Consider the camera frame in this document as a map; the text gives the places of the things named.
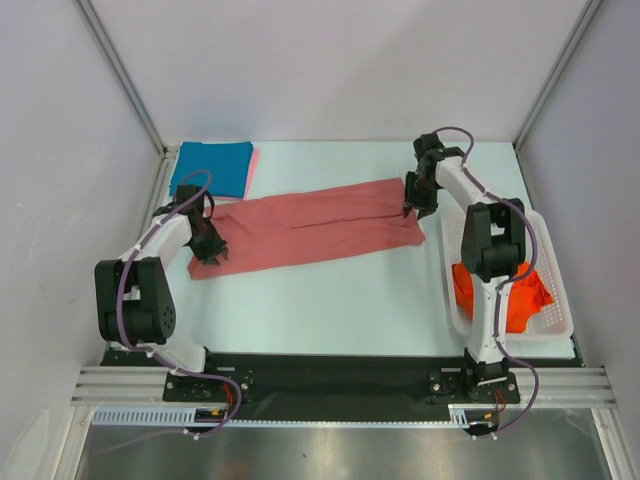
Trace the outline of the aluminium frame post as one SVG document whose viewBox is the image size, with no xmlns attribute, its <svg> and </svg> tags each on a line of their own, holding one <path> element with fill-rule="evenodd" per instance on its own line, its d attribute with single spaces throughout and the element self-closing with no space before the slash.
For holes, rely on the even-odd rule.
<svg viewBox="0 0 640 480">
<path fill-rule="evenodd" d="M 568 72 L 574 57 L 586 40 L 592 25 L 606 4 L 607 1 L 604 0 L 589 0 L 585 2 L 512 142 L 514 151 L 517 154 L 519 154 L 525 146 L 530 134 L 548 107 L 563 77 Z"/>
<path fill-rule="evenodd" d="M 162 140 L 143 98 L 94 2 L 90 0 L 73 0 L 72 4 L 85 24 L 89 35 L 112 73 L 155 153 L 160 159 L 164 158 L 167 152 L 167 146 Z"/>
</svg>

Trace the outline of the folded blue t shirt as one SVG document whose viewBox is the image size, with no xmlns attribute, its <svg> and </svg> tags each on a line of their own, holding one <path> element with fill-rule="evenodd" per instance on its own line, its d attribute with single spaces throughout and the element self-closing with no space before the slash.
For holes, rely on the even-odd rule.
<svg viewBox="0 0 640 480">
<path fill-rule="evenodd" d="M 202 186 L 206 183 L 206 174 L 197 174 L 188 180 L 187 176 L 196 171 L 206 171 L 211 175 L 208 191 L 214 197 L 215 177 L 218 167 L 234 155 L 251 155 L 251 142 L 202 143 L 183 142 L 178 150 L 174 172 L 169 185 L 169 194 L 173 196 L 181 182 Z"/>
</svg>

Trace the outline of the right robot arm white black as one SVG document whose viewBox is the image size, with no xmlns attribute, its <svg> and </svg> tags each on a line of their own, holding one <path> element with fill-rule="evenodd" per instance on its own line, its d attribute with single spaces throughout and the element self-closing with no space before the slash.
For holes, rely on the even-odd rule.
<svg viewBox="0 0 640 480">
<path fill-rule="evenodd" d="M 453 392 L 484 401 L 508 381 L 505 347 L 508 300 L 526 259 L 527 219 L 522 202 L 491 193 L 466 167 L 469 150 L 446 147 L 436 131 L 413 142 L 417 166 L 406 174 L 404 214 L 422 219 L 436 212 L 444 190 L 465 213 L 461 260 L 471 275 L 471 334 Z"/>
</svg>

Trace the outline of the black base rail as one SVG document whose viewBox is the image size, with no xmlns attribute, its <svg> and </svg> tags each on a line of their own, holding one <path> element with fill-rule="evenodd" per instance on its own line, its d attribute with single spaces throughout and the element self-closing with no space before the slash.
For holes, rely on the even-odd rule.
<svg viewBox="0 0 640 480">
<path fill-rule="evenodd" d="M 237 406 L 251 419 L 415 419 L 436 405 L 519 403 L 519 391 L 507 389 L 515 362 L 503 386 L 474 401 L 453 392 L 462 363 L 461 357 L 216 353 L 206 357 L 204 378 L 169 374 L 210 388 L 213 398 L 204 404 Z"/>
</svg>

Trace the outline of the white plastic basket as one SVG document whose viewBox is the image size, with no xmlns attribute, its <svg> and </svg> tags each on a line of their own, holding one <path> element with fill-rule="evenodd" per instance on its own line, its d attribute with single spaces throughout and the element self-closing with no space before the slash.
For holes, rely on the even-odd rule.
<svg viewBox="0 0 640 480">
<path fill-rule="evenodd" d="M 536 235 L 535 272 L 551 294 L 553 302 L 534 314 L 522 333 L 507 333 L 506 340 L 520 344 L 565 340 L 573 334 L 574 324 L 551 238 L 538 212 L 528 210 L 527 218 Z M 467 338 L 471 334 L 472 319 L 456 302 L 452 273 L 453 265 L 461 261 L 464 221 L 464 213 L 458 207 L 451 207 L 443 211 L 440 224 L 448 322 L 453 331 Z"/>
</svg>

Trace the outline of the white round object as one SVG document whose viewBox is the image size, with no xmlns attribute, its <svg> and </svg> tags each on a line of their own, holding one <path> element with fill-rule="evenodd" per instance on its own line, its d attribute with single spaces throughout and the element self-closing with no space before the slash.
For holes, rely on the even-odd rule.
<svg viewBox="0 0 640 480">
<path fill-rule="evenodd" d="M 2 469 L 2 479 L 33 480 L 37 478 L 49 440 L 49 430 L 49 410 L 42 409 L 34 415 L 15 440 Z"/>
</svg>

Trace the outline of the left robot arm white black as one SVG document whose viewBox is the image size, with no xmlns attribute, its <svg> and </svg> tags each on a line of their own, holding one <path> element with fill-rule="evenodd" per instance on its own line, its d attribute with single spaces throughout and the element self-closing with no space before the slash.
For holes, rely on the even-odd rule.
<svg viewBox="0 0 640 480">
<path fill-rule="evenodd" d="M 214 200 L 205 187 L 180 185 L 153 214 L 150 227 L 124 254 L 94 268 L 97 321 L 103 340 L 142 353 L 181 374 L 199 400 L 213 398 L 219 374 L 206 367 L 207 349 L 176 332 L 177 311 L 166 270 L 180 250 L 199 265 L 219 265 L 228 244 L 213 225 Z"/>
</svg>

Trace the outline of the folded light pink t shirt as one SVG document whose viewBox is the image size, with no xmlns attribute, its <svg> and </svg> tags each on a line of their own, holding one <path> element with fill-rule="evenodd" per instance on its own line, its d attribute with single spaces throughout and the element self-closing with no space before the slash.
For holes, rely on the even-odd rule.
<svg viewBox="0 0 640 480">
<path fill-rule="evenodd" d="M 251 155 L 234 155 L 219 167 L 215 177 L 214 197 L 221 200 L 247 200 L 260 160 L 260 150 Z"/>
</svg>

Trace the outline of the left aluminium frame post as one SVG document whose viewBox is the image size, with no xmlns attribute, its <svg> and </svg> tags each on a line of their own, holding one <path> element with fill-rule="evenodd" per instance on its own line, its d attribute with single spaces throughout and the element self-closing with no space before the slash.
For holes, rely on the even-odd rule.
<svg viewBox="0 0 640 480">
<path fill-rule="evenodd" d="M 89 35 L 112 73 L 155 153 L 160 159 L 164 158 L 167 152 L 167 146 L 162 140 L 143 98 L 94 2 L 90 0 L 73 0 L 72 4 L 85 24 Z"/>
</svg>

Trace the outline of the right aluminium frame post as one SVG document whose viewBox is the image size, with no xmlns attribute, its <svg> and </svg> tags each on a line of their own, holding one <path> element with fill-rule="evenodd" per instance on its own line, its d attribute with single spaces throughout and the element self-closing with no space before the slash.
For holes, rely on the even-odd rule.
<svg viewBox="0 0 640 480">
<path fill-rule="evenodd" d="M 514 151 L 517 154 L 519 154 L 525 146 L 530 134 L 548 107 L 563 77 L 568 72 L 574 57 L 586 40 L 592 25 L 606 4 L 607 1 L 604 0 L 589 0 L 585 2 L 512 142 Z"/>
</svg>

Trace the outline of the orange t shirt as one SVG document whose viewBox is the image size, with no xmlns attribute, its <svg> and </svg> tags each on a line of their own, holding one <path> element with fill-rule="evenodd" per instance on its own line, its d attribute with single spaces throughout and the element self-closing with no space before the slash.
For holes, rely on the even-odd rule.
<svg viewBox="0 0 640 480">
<path fill-rule="evenodd" d="M 465 315 L 472 319 L 474 309 L 474 290 L 472 277 L 462 262 L 452 265 L 454 293 L 457 305 Z M 544 307 L 554 303 L 538 273 L 534 271 L 524 280 L 517 281 L 511 289 L 506 332 L 524 333 L 529 319 Z"/>
</svg>

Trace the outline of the front aluminium frame rail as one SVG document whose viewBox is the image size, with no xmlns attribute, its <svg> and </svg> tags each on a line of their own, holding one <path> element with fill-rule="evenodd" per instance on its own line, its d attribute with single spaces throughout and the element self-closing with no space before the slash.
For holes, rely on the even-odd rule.
<svg viewBox="0 0 640 480">
<path fill-rule="evenodd" d="M 606 371 L 600 368 L 540 368 L 534 376 L 516 368 L 507 388 L 518 390 L 521 406 L 536 394 L 536 408 L 604 408 L 617 406 Z M 207 403 L 208 387 L 196 387 L 190 377 L 173 378 L 162 367 L 85 367 L 71 395 L 73 405 L 165 406 L 175 394 L 177 403 Z"/>
</svg>

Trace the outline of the salmon pink t shirt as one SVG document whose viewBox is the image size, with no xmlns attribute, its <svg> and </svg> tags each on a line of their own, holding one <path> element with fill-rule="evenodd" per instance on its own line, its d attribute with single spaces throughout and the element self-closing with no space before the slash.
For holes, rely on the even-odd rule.
<svg viewBox="0 0 640 480">
<path fill-rule="evenodd" d="M 218 265 L 192 259 L 188 272 L 207 280 L 419 246 L 425 235 L 403 207 L 399 178 L 220 205 L 212 223 L 228 257 Z"/>
</svg>

